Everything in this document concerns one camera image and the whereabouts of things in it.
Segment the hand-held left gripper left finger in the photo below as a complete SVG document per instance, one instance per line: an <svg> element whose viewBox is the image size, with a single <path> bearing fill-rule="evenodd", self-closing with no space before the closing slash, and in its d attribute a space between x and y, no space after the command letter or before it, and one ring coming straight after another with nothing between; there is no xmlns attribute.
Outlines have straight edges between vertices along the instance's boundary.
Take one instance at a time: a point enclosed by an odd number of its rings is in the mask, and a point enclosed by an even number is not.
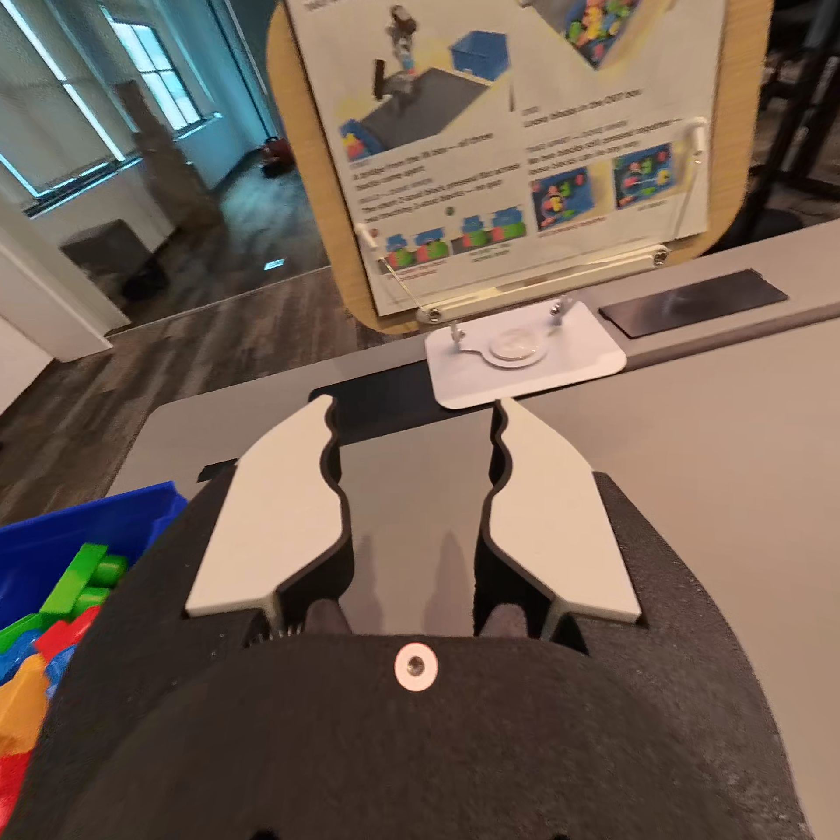
<svg viewBox="0 0 840 840"><path fill-rule="evenodd" d="M338 403L321 395L238 460L185 601L191 618L257 610L303 627L354 577L350 504L340 485Z"/></svg>

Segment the black metal stand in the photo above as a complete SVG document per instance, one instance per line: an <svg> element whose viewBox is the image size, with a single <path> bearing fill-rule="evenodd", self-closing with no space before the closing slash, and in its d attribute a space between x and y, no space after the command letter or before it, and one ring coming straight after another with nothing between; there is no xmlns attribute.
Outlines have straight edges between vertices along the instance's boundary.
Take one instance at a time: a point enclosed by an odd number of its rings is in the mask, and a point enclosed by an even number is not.
<svg viewBox="0 0 840 840"><path fill-rule="evenodd" d="M838 2L820 2L802 48L803 60L797 81L786 92L786 105L779 127L744 205L744 237L751 238L763 222L768 201L779 183L813 196L837 198L834 185L815 183L810 171L838 115L838 67L825 93L814 95L830 59L838 58Z"/></svg>

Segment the grey desk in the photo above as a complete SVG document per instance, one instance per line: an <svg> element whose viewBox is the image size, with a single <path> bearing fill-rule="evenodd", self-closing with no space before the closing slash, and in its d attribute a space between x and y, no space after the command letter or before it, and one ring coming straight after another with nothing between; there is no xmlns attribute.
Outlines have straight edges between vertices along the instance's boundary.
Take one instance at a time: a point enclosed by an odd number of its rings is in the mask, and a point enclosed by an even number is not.
<svg viewBox="0 0 840 840"><path fill-rule="evenodd" d="M770 702L815 838L838 838L838 222L581 295L592 310L753 269L785 312L768 334L688 349L627 342L624 372L525 407L611 477L728 619ZM356 540L343 598L364 633L467 635L491 411L444 414L342 452Z"/></svg>

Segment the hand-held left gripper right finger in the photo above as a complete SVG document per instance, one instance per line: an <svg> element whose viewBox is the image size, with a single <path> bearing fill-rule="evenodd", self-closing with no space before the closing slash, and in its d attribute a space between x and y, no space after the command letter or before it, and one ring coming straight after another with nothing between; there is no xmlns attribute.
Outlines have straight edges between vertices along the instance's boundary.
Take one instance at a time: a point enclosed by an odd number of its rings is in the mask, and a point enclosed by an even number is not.
<svg viewBox="0 0 840 840"><path fill-rule="evenodd" d="M490 421L490 489L474 557L474 634L516 613L525 637L558 642L576 619L643 619L595 474L559 432L512 398Z"/></svg>

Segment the pile of coloured blocks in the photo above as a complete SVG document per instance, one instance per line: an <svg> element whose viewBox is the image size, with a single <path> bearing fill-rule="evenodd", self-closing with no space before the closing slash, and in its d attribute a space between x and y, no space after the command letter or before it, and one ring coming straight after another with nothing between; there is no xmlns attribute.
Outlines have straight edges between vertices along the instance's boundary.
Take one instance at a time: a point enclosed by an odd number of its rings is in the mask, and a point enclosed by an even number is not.
<svg viewBox="0 0 840 840"><path fill-rule="evenodd" d="M2 632L2 831L69 663L128 568L106 545L82 544L39 610Z"/></svg>

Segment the white board stand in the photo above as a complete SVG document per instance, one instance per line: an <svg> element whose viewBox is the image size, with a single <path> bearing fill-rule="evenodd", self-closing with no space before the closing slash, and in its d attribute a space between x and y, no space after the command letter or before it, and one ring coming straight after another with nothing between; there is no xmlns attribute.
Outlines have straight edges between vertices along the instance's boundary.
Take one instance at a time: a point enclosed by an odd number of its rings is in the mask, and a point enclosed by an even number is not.
<svg viewBox="0 0 840 840"><path fill-rule="evenodd" d="M598 380L627 355L582 301L563 296L428 333L434 399L451 411Z"/></svg>

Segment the grey cube seat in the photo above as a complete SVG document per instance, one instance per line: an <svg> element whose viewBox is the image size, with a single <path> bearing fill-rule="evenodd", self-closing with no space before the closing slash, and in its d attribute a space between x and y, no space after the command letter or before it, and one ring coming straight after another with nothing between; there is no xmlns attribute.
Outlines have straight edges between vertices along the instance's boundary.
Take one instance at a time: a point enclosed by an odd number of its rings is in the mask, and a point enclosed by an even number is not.
<svg viewBox="0 0 840 840"><path fill-rule="evenodd" d="M121 218L81 230L59 250L119 308L153 299L168 288L156 255Z"/></svg>

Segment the large window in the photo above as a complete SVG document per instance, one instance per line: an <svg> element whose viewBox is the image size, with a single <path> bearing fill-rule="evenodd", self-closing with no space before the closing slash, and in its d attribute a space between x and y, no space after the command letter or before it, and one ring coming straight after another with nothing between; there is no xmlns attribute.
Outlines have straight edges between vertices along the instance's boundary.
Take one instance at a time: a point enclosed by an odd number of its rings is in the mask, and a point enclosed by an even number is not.
<svg viewBox="0 0 840 840"><path fill-rule="evenodd" d="M1 2L3 190L28 215L140 158L134 82L176 139L219 119L173 2Z"/></svg>

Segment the stack of cardboard boxes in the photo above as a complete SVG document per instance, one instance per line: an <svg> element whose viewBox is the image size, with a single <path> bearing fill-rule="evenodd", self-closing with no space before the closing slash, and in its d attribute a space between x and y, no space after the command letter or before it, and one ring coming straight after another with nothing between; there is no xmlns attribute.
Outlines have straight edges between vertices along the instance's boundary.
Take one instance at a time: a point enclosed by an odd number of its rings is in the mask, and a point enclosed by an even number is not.
<svg viewBox="0 0 840 840"><path fill-rule="evenodd" d="M169 222L187 232L219 226L223 216L216 198L152 113L137 81L126 80L114 90L135 126L133 139L150 193Z"/></svg>

